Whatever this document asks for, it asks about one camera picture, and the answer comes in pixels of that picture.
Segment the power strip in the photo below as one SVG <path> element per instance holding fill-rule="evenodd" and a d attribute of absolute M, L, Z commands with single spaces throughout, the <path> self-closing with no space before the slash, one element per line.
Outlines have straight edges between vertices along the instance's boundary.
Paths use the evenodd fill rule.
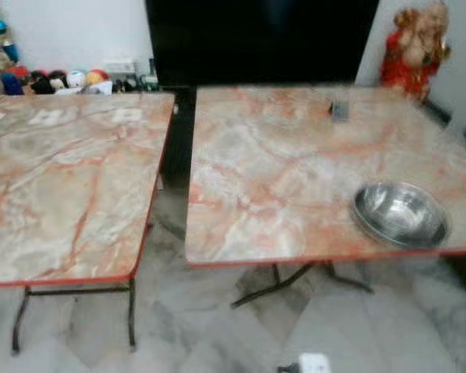
<path fill-rule="evenodd" d="M 301 373 L 332 373 L 329 360 L 324 354 L 301 354 L 298 365 Z"/>

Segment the red table edge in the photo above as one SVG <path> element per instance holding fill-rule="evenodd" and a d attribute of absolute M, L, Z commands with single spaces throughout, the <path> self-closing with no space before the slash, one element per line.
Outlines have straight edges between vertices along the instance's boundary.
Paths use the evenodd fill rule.
<path fill-rule="evenodd" d="M 174 106 L 175 96 L 172 94 L 173 101 L 172 106 Z M 169 131 L 172 126 L 172 110 L 171 115 L 169 116 L 168 128 L 165 132 L 165 139 L 164 145 L 162 146 L 161 156 L 158 162 L 157 174 L 155 175 L 154 185 L 151 189 L 151 196 L 150 201 L 148 204 L 147 215 L 145 219 L 145 226 L 143 232 L 141 234 L 141 241 L 140 241 L 140 248 L 138 249 L 137 260 L 133 266 L 133 269 L 128 272 L 127 274 L 120 275 L 120 276 L 107 276 L 107 277 L 80 277 L 80 278 L 66 278 L 66 279 L 58 279 L 58 280 L 23 280 L 23 281 L 6 281 L 0 282 L 0 288 L 13 288 L 13 287 L 25 287 L 25 286 L 51 286 L 51 285 L 82 285 L 82 284 L 103 284 L 103 283 L 114 283 L 114 282 L 126 282 L 132 280 L 136 272 L 138 270 L 138 266 L 140 265 L 141 254 L 143 253 L 143 248 L 145 244 L 145 239 L 149 231 L 151 230 L 151 222 L 149 222 L 150 213 L 152 209 L 152 205 L 154 204 L 155 200 L 155 193 L 157 192 L 157 182 L 158 182 L 158 175 L 160 174 L 160 170 L 162 167 L 162 160 L 164 159 L 164 150 L 166 145 L 168 144 L 169 140 Z"/>
<path fill-rule="evenodd" d="M 363 255 L 334 255 L 328 257 L 304 257 L 304 258 L 278 258 L 278 259 L 268 259 L 268 260 L 232 260 L 224 262 L 193 262 L 188 259 L 186 256 L 186 264 L 194 268 L 220 268 L 220 267 L 239 267 L 239 266 L 270 266 L 273 264 L 280 263 L 324 263 L 333 260 L 379 260 L 387 258 L 418 258 L 418 257 L 431 257 L 431 256 L 466 256 L 466 246 L 459 249 L 453 250 L 396 250 L 388 253 L 374 253 L 366 256 Z"/>

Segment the marble table top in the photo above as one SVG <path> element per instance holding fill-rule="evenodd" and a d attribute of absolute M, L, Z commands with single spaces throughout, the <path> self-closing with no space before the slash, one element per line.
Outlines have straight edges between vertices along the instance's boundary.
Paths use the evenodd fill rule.
<path fill-rule="evenodd" d="M 0 96 L 0 285 L 134 276 L 173 104 Z"/>
<path fill-rule="evenodd" d="M 348 99 L 335 124 L 332 99 Z M 361 232 L 350 214 L 368 183 L 429 191 L 450 215 L 432 252 Z M 389 89 L 206 88 L 197 94 L 186 258 L 192 265 L 466 253 L 466 150 Z"/>

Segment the electrical outlet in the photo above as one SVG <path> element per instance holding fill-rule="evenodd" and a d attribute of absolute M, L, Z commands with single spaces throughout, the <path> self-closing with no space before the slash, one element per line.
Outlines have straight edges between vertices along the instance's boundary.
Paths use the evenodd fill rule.
<path fill-rule="evenodd" d="M 298 364 L 301 373 L 332 373 L 329 360 L 324 354 L 301 354 Z"/>
<path fill-rule="evenodd" d="M 131 58 L 116 58 L 105 60 L 103 69 L 107 74 L 135 74 L 134 60 Z"/>

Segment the white object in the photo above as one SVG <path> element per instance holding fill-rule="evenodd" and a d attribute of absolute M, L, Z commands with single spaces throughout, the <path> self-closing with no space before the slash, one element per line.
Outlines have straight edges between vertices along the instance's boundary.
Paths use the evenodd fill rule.
<path fill-rule="evenodd" d="M 69 88 L 79 88 L 86 85 L 86 74 L 80 70 L 71 71 L 66 77 Z"/>
<path fill-rule="evenodd" d="M 103 62 L 103 70 L 107 74 L 135 74 L 134 60 L 131 58 L 117 58 L 113 60 L 105 60 Z"/>
<path fill-rule="evenodd" d="M 55 92 L 60 90 L 60 89 L 67 88 L 67 87 L 64 86 L 64 82 L 62 82 L 62 79 L 60 79 L 60 78 L 50 79 L 50 87 L 55 89 Z"/>
<path fill-rule="evenodd" d="M 107 80 L 105 82 L 92 84 L 91 86 L 88 87 L 88 89 L 98 89 L 104 95 L 112 95 L 112 81 Z M 55 92 L 55 95 L 61 95 L 61 96 L 75 95 L 81 90 L 82 90 L 82 87 L 59 89 L 58 91 Z"/>
<path fill-rule="evenodd" d="M 332 373 L 324 354 L 301 354 L 298 358 L 301 373 Z"/>

